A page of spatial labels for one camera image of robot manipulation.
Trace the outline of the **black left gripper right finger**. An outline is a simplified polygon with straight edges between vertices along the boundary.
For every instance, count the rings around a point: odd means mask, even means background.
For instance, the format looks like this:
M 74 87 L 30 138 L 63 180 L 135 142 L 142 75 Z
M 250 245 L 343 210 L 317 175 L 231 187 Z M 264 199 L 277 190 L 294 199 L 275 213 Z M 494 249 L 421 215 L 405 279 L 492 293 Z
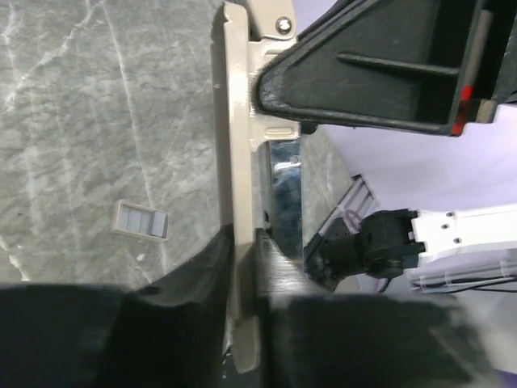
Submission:
M 448 295 L 329 293 L 255 232 L 265 387 L 494 387 L 463 306 Z

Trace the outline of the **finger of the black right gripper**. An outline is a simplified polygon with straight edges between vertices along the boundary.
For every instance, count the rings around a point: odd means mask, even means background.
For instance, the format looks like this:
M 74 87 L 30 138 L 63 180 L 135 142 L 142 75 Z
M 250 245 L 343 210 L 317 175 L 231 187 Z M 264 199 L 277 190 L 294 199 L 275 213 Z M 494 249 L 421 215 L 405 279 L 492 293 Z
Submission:
M 337 1 L 267 65 L 260 112 L 457 137 L 494 120 L 485 59 L 500 1 Z

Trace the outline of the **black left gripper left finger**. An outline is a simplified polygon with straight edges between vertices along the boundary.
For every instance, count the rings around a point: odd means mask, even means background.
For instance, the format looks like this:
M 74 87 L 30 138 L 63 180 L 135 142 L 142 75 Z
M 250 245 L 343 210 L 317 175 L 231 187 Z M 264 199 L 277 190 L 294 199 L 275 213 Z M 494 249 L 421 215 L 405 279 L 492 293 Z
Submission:
M 221 377 L 233 229 L 137 290 L 1 287 L 4 387 L 215 387 Z

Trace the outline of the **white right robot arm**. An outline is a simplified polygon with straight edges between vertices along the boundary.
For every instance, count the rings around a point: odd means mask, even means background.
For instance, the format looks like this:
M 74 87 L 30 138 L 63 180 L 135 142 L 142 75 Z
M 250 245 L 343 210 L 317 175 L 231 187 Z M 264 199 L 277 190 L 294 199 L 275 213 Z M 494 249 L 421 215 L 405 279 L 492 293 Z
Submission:
M 338 1 L 258 75 L 254 102 L 301 123 L 457 137 L 490 123 L 516 94 L 513 1 Z M 468 213 L 399 209 L 366 217 L 357 234 L 321 242 L 310 277 L 391 280 L 464 252 L 515 247 L 509 206 Z

